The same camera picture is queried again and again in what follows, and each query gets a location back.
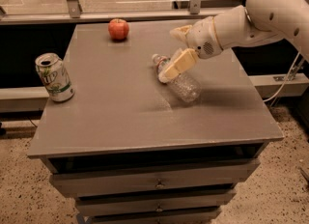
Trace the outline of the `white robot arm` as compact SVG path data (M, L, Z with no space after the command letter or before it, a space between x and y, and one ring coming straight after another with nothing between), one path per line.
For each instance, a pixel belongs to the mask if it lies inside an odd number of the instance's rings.
M158 74L167 83L227 48L254 47L282 39L309 59L309 4L305 0L246 0L231 10L170 31L186 45Z

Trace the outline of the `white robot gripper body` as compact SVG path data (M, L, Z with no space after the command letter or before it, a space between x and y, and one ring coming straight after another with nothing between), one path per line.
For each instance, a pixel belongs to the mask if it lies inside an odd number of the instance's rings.
M214 17L210 16L192 25L186 34L186 43L201 59L209 59L222 53L214 30Z

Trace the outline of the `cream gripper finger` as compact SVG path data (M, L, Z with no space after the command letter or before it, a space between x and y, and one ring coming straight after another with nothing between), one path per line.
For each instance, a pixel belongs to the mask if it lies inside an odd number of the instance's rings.
M158 74L159 81L162 83L172 81L183 72L190 70L198 59L199 57L194 49L178 49L172 56L171 61Z
M189 44L189 39L188 39L187 34L190 32L191 28L192 28L191 25L177 27L170 31L170 36L180 42Z

